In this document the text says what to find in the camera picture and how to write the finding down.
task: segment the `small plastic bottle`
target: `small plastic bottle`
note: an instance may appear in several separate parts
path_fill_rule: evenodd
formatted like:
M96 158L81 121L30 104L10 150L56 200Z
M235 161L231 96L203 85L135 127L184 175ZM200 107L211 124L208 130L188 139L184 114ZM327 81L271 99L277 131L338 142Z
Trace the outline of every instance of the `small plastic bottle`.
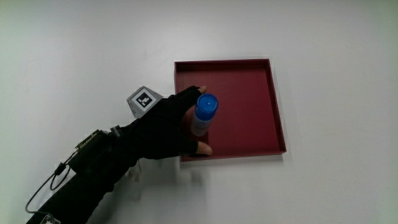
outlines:
M204 136L207 133L217 108L218 100L215 96L209 93L199 96L191 123L192 134Z

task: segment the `white surface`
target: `white surface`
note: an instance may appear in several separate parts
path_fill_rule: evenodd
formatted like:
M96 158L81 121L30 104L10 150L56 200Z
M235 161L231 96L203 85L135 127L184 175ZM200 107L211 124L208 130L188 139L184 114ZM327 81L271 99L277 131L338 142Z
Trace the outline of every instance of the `white surface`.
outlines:
M2 223L174 60L270 55L289 153L143 161L92 223L396 223L397 1L1 1ZM38 208L49 190L34 201Z

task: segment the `hand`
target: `hand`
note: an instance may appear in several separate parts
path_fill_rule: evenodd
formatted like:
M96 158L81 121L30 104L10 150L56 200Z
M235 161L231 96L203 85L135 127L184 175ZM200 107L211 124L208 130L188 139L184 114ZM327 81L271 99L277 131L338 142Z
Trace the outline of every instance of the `hand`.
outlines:
M163 159L181 154L211 155L213 151L209 145L187 139L178 130L185 112L206 91L206 86L191 86L176 95L161 99L141 119L135 120L133 123L136 125L130 135L133 139L132 146L139 157Z

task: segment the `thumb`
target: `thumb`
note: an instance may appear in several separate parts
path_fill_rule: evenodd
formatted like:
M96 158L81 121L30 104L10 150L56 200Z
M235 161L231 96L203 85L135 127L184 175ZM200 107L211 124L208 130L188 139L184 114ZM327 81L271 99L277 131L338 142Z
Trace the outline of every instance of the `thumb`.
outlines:
M197 154L205 154L205 155L212 155L213 150L209 145L204 142L198 141L198 150Z

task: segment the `sensor device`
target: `sensor device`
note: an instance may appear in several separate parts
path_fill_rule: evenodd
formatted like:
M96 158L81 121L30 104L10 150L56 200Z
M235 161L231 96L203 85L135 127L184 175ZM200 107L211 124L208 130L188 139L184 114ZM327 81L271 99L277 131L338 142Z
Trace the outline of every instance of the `sensor device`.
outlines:
M142 86L127 98L127 103L129 104L134 117L142 118L162 98L162 95L146 86Z

